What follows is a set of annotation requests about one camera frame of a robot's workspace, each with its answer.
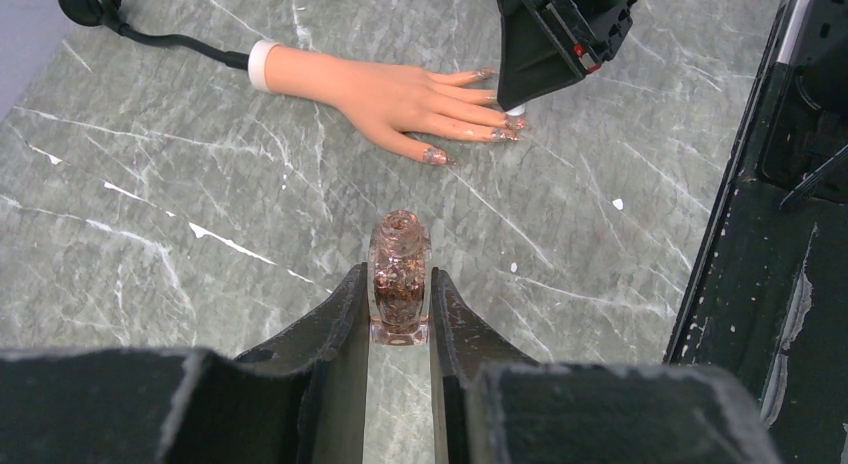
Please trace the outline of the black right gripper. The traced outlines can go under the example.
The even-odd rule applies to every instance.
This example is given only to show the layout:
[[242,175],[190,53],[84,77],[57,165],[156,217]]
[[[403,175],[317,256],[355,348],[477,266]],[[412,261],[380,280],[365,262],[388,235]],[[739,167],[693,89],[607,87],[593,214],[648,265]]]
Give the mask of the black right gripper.
[[496,0],[501,23],[497,103],[514,109],[572,86],[611,61],[638,0]]

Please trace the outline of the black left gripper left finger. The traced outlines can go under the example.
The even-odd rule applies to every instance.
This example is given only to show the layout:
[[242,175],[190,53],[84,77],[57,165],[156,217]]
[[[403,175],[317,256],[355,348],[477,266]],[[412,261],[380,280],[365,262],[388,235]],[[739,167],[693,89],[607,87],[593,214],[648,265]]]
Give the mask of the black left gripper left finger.
[[5,463],[358,463],[367,271],[227,358],[200,347],[5,349]]

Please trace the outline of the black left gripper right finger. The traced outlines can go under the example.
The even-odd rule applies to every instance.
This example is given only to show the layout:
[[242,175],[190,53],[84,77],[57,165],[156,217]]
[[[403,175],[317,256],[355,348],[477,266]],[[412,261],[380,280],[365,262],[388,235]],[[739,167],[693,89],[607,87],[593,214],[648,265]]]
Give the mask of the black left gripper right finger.
[[434,269],[439,463],[775,463],[752,396],[712,366],[541,363]]

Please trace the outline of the glitter nail polish bottle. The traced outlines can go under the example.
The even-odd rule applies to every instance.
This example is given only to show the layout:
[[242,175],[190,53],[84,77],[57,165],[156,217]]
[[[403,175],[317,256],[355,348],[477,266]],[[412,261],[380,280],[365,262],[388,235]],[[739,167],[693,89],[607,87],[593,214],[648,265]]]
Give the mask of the glitter nail polish bottle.
[[374,343],[427,343],[430,258],[429,231],[414,213],[391,211],[374,226],[367,260],[370,334]]

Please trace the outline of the white nail polish brush cap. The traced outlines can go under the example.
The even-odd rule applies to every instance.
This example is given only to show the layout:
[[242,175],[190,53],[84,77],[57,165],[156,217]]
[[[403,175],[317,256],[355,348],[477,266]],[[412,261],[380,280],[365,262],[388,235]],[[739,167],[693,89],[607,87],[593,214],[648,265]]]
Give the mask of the white nail polish brush cap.
[[505,111],[505,113],[511,117],[523,117],[526,114],[526,105],[520,104],[511,109]]

